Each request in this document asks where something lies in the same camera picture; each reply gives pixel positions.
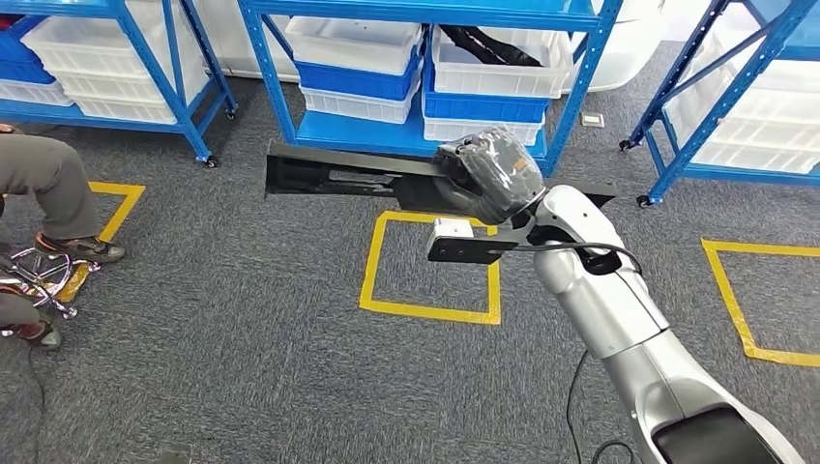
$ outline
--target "sneaker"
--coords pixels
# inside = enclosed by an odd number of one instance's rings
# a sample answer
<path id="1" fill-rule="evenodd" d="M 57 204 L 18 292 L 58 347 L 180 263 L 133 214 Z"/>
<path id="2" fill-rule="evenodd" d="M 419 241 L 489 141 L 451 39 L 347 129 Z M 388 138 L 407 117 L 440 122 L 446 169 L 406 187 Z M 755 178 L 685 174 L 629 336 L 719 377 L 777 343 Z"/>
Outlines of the sneaker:
<path id="1" fill-rule="evenodd" d="M 15 326 L 15 335 L 32 348 L 54 351 L 63 344 L 63 336 L 54 327 L 53 320 L 40 312 L 40 322 Z"/>
<path id="2" fill-rule="evenodd" d="M 113 263 L 126 255 L 125 248 L 103 242 L 97 237 L 56 240 L 37 234 L 34 248 L 45 254 L 68 254 L 72 259 L 95 263 Z"/>
<path id="3" fill-rule="evenodd" d="M 17 295 L 26 298 L 19 288 L 12 285 L 0 285 L 0 293 Z M 54 320 L 50 316 L 38 310 L 40 321 L 34 324 L 16 324 L 4 327 L 4 330 L 11 330 L 19 339 L 35 348 L 43 348 L 46 351 L 56 350 L 63 344 L 63 336 L 54 328 Z"/>

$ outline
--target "person's leg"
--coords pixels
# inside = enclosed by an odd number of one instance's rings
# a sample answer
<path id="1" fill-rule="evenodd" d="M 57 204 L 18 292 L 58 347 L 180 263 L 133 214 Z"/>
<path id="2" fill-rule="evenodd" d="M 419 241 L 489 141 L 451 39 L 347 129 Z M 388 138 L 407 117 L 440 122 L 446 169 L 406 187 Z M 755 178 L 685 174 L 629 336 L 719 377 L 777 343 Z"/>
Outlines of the person's leg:
<path id="1" fill-rule="evenodd" d="M 11 330 L 18 338 L 35 347 L 56 349 L 62 336 L 51 321 L 31 305 L 19 290 L 0 285 L 0 329 Z"/>
<path id="2" fill-rule="evenodd" d="M 100 242 L 94 195 L 76 150 L 33 135 L 0 134 L 0 193 L 33 193 L 45 212 L 35 246 L 52 254 L 111 262 L 125 251 Z"/>

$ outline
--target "yellow floor tape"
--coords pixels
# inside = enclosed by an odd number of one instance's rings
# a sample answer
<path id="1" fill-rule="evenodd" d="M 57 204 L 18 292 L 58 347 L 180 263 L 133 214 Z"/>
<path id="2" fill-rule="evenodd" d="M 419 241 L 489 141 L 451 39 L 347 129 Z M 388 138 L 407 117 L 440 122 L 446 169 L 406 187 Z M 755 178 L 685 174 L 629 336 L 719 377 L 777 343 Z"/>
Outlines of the yellow floor tape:
<path id="1" fill-rule="evenodd" d="M 758 360 L 771 361 L 774 363 L 803 365 L 808 367 L 820 367 L 820 355 L 808 353 L 795 353 L 790 351 L 770 350 L 760 348 L 754 342 L 754 336 L 751 334 L 751 329 L 748 327 L 746 318 L 738 305 L 738 300 L 735 298 L 735 293 L 732 291 L 732 286 L 729 284 L 729 278 L 726 276 L 726 271 L 720 263 L 719 251 L 734 251 L 738 253 L 757 253 L 757 254 L 775 254 L 783 256 L 806 256 L 812 258 L 820 257 L 820 247 L 814 246 L 782 246 L 782 245 L 761 245 L 761 244 L 740 244 L 735 242 L 718 242 L 712 240 L 701 239 L 703 249 L 706 250 L 706 257 L 709 259 L 709 265 L 712 267 L 712 272 L 715 274 L 717 287 L 726 303 L 726 309 L 729 311 L 729 316 L 732 318 L 732 323 L 738 331 L 743 344 L 744 353 L 750 358 Z"/>
<path id="2" fill-rule="evenodd" d="M 487 310 L 470 311 L 464 309 L 450 309 L 446 307 L 424 306 L 395 302 L 377 301 L 373 299 L 373 286 L 376 283 L 376 272 L 379 267 L 379 256 L 384 242 L 385 227 L 389 220 L 402 222 L 432 223 L 441 215 L 424 213 L 408 213 L 386 211 L 376 220 L 373 228 L 373 238 L 370 241 L 370 253 L 367 256 L 365 267 L 365 282 L 362 284 L 362 293 L 359 297 L 359 307 L 370 311 L 398 314 L 404 316 L 424 317 L 427 319 L 442 319 L 446 321 L 468 322 L 472 324 L 501 324 L 501 275 L 498 262 L 487 267 Z M 497 228 L 494 225 L 484 225 L 478 219 L 469 218 L 473 227 L 485 227 L 488 235 L 495 235 Z"/>
<path id="3" fill-rule="evenodd" d="M 100 240 L 110 241 L 114 238 L 114 235 L 117 233 L 117 230 L 120 229 L 120 226 L 123 225 L 123 221 L 126 220 L 128 214 L 131 212 L 131 209 L 133 209 L 133 205 L 135 205 L 137 200 L 139 200 L 140 195 L 142 195 L 142 192 L 145 190 L 145 186 L 112 184 L 109 182 L 89 182 L 88 186 L 94 193 L 107 193 L 111 195 L 125 196 L 123 202 L 117 208 L 117 211 L 114 212 L 108 220 L 108 223 L 100 232 Z M 57 294 L 57 300 L 62 303 L 69 303 L 73 301 L 89 274 L 88 266 L 84 264 L 77 266 L 77 269 L 66 283 L 66 286 L 63 287 L 63 290 Z"/>

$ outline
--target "chair wheel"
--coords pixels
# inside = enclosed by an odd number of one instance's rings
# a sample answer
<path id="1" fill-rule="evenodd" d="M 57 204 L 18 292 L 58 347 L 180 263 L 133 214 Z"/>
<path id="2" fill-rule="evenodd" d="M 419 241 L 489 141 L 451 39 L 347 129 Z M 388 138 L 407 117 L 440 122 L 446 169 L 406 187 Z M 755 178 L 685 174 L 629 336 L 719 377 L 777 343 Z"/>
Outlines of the chair wheel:
<path id="1" fill-rule="evenodd" d="M 634 145 L 629 140 L 621 140 L 621 142 L 618 144 L 618 148 L 620 148 L 622 152 L 625 152 L 626 150 L 629 150 L 632 147 L 634 147 Z"/>
<path id="2" fill-rule="evenodd" d="M 649 199 L 648 195 L 640 195 L 635 198 L 635 201 L 637 201 L 638 207 L 640 208 L 649 208 L 652 206 L 652 201 Z"/>
<path id="3" fill-rule="evenodd" d="M 74 319 L 76 317 L 77 312 L 75 307 L 67 306 L 65 308 L 60 309 L 60 314 L 63 316 L 63 319 L 68 321 Z"/>
<path id="4" fill-rule="evenodd" d="M 205 164 L 205 167 L 220 167 L 220 159 L 217 157 L 208 157 L 208 159 L 204 160 L 202 163 Z"/>

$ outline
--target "chrome chair base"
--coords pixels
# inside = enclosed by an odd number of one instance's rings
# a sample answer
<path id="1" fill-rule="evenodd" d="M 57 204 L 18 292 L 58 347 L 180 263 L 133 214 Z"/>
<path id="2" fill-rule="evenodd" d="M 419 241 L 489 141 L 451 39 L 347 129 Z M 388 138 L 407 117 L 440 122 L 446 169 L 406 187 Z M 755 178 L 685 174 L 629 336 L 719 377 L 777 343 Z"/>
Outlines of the chrome chair base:
<path id="1" fill-rule="evenodd" d="M 32 298 L 32 305 L 53 306 L 63 319 L 74 319 L 77 310 L 62 304 L 57 295 L 71 280 L 74 269 L 80 264 L 88 265 L 90 273 L 100 269 L 100 264 L 72 260 L 67 254 L 46 255 L 35 248 L 27 248 L 11 256 L 0 254 L 0 283 L 17 286 Z M 11 336 L 11 331 L 0 331 L 2 336 Z"/>

